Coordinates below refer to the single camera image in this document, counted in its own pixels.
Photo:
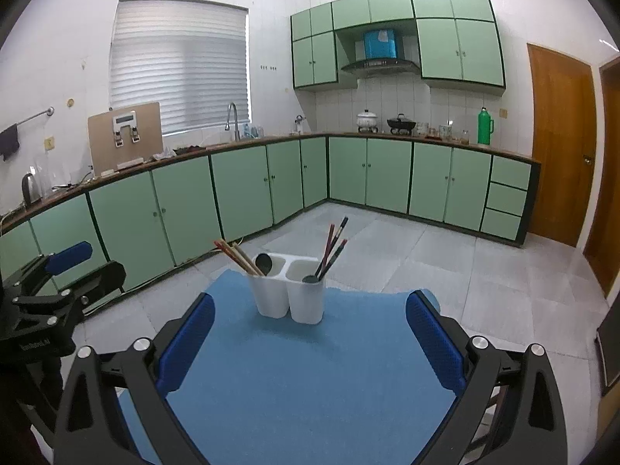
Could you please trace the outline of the black chopstick gold band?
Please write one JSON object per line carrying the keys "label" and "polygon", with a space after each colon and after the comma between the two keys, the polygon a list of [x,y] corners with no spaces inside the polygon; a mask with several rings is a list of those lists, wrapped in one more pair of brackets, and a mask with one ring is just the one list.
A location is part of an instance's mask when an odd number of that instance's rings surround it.
{"label": "black chopstick gold band", "polygon": [[334,229],[335,229],[335,225],[334,224],[330,224],[329,230],[328,230],[328,235],[327,235],[327,240],[326,240],[326,246],[325,246],[324,254],[323,254],[322,258],[320,259],[319,265],[317,266],[317,268],[316,268],[316,270],[314,272],[314,276],[316,276],[316,277],[319,277],[320,271],[322,271],[323,265],[324,265],[324,263],[326,261],[326,258],[329,255],[331,244],[332,244],[332,237],[333,237]]}

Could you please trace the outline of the plain bamboo chopstick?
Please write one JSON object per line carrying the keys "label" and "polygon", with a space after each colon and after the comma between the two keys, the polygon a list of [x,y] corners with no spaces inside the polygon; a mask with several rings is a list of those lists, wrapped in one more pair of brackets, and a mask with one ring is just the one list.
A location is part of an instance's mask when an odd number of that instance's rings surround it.
{"label": "plain bamboo chopstick", "polygon": [[240,258],[242,258],[242,260],[246,263],[246,265],[248,265],[248,267],[252,270],[252,272],[254,272],[255,275],[264,276],[264,273],[261,271],[261,269],[246,254],[246,252],[242,249],[242,247],[238,243],[233,242],[231,247],[233,250],[235,250],[235,253],[239,255]]}

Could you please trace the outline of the green lower kitchen cabinets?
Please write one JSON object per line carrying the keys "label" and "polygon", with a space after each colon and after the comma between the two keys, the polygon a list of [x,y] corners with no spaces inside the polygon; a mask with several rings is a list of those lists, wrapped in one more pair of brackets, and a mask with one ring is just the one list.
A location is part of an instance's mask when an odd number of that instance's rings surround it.
{"label": "green lower kitchen cabinets", "polygon": [[57,195],[1,225],[1,272],[80,241],[60,288],[115,260],[132,290],[326,200],[524,242],[540,166],[475,146],[382,136],[287,136],[141,165]]}

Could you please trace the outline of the green kitchen cabinets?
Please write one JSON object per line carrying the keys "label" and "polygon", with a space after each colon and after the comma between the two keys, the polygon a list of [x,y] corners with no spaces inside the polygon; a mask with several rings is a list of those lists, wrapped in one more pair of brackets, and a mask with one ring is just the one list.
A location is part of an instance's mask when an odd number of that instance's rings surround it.
{"label": "green kitchen cabinets", "polygon": [[141,165],[57,195],[1,225],[1,272],[80,241],[60,288],[115,260],[132,290],[326,200],[524,242],[540,166],[475,146],[382,136],[287,136]]}
{"label": "green kitchen cabinets", "polygon": [[499,96],[505,61],[491,0],[336,0],[290,18],[296,89],[379,74]]}

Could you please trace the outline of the chrome kitchen faucet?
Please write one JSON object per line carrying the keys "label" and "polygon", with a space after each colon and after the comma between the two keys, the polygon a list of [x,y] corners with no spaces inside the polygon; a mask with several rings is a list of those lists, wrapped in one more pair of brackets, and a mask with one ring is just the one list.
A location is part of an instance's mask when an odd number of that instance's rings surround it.
{"label": "chrome kitchen faucet", "polygon": [[241,139],[239,134],[239,114],[238,107],[236,107],[234,102],[230,102],[227,106],[225,130],[230,133],[232,142],[239,142]]}

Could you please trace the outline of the green upper kitchen cabinets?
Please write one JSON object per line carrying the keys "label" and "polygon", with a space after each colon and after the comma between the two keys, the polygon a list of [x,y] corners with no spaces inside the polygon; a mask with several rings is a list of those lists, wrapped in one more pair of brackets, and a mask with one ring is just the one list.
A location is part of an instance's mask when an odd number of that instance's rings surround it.
{"label": "green upper kitchen cabinets", "polygon": [[296,89],[379,74],[499,96],[505,61],[491,0],[336,0],[290,18]]}

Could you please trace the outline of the electric kettle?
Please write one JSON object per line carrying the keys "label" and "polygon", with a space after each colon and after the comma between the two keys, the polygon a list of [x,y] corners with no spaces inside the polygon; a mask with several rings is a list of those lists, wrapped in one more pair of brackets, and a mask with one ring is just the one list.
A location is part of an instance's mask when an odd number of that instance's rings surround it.
{"label": "electric kettle", "polygon": [[24,205],[28,208],[42,200],[42,193],[36,175],[31,172],[22,176],[21,190]]}

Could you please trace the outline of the cardboard board with device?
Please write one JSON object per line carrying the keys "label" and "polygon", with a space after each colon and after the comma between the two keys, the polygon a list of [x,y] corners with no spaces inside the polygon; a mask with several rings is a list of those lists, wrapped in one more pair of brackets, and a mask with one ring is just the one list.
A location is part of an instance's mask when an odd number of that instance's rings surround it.
{"label": "cardboard board with device", "polygon": [[149,161],[163,151],[160,103],[128,106],[87,121],[95,175],[117,171],[129,163]]}

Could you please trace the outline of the black spoon in holder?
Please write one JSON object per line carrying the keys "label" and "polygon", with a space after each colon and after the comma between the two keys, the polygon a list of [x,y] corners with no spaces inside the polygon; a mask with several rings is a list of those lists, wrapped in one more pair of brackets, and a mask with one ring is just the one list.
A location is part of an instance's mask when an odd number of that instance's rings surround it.
{"label": "black spoon in holder", "polygon": [[268,253],[260,253],[255,258],[255,264],[263,275],[267,276],[273,268],[273,260]]}

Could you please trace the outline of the white double utensil holder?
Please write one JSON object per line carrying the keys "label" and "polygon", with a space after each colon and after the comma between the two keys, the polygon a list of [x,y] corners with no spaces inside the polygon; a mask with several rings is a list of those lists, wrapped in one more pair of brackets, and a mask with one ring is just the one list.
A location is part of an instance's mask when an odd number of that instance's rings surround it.
{"label": "white double utensil holder", "polygon": [[248,275],[257,311],[268,318],[287,314],[301,324],[314,326],[324,315],[325,282],[304,282],[319,265],[315,257],[268,253],[272,268],[266,276]]}

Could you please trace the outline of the blue table mat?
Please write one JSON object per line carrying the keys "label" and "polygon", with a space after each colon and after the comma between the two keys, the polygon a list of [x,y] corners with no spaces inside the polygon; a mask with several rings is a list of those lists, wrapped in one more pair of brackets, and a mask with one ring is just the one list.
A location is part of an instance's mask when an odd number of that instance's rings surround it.
{"label": "blue table mat", "polygon": [[405,294],[328,289],[312,326],[260,315],[238,272],[209,294],[214,326],[167,402],[211,463],[409,464],[454,402]]}

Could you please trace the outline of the wooden door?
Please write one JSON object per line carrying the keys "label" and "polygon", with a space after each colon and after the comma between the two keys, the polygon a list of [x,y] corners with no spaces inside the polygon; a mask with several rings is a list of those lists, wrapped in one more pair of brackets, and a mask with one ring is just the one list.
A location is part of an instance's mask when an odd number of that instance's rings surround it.
{"label": "wooden door", "polygon": [[592,68],[527,46],[534,105],[533,157],[541,164],[530,231],[572,247],[586,218],[596,154]]}
{"label": "wooden door", "polygon": [[605,296],[619,275],[619,59],[600,68],[604,153],[597,208],[584,256]]}

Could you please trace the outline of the black chopstick in holder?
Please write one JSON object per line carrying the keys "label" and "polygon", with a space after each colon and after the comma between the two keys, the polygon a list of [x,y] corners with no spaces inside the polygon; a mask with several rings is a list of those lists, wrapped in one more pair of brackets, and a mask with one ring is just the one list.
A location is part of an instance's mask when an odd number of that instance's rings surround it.
{"label": "black chopstick in holder", "polygon": [[338,229],[334,229],[330,252],[329,252],[329,255],[327,256],[326,261],[325,261],[325,263],[323,265],[323,269],[324,269],[324,266],[326,265],[327,261],[329,260],[329,257],[331,255],[332,251],[335,249],[336,244],[338,243],[339,237],[341,236],[341,233],[344,231],[345,226],[348,224],[348,221],[349,221],[348,216],[345,216],[343,218],[343,220],[341,221],[341,223],[339,224]]}

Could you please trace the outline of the window blind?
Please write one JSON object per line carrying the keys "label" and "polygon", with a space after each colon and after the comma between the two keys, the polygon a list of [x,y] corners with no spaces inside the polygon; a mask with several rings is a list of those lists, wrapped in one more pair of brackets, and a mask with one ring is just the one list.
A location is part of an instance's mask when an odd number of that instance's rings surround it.
{"label": "window blind", "polygon": [[113,109],[159,103],[165,134],[251,120],[248,10],[203,0],[120,0]]}

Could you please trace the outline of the green thermos jug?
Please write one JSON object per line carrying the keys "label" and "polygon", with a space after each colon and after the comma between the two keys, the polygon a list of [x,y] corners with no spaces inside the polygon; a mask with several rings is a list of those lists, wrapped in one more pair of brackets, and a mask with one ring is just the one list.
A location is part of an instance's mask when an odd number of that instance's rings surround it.
{"label": "green thermos jug", "polygon": [[477,115],[477,143],[480,145],[490,145],[494,132],[495,121],[490,111],[482,107]]}

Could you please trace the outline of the white cooking pot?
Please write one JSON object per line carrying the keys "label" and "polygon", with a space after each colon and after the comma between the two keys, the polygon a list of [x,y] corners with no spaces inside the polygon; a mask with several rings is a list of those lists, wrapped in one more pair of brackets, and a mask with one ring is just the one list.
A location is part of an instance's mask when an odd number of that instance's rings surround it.
{"label": "white cooking pot", "polygon": [[378,133],[377,115],[368,109],[357,115],[356,125],[360,133]]}

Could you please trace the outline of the black wok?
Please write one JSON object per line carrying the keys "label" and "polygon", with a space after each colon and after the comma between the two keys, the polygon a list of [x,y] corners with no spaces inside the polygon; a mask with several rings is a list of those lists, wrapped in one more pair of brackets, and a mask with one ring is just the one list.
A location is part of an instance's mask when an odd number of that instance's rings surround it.
{"label": "black wok", "polygon": [[416,122],[408,119],[404,114],[397,114],[394,118],[387,120],[390,133],[394,136],[412,136],[416,127]]}

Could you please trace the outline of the black range hood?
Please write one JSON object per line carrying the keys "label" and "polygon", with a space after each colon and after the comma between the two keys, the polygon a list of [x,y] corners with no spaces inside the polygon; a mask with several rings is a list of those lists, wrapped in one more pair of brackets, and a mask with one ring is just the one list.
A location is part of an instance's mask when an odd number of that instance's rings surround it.
{"label": "black range hood", "polygon": [[341,38],[343,57],[339,69],[357,78],[381,74],[420,74],[417,36],[396,28],[374,29]]}

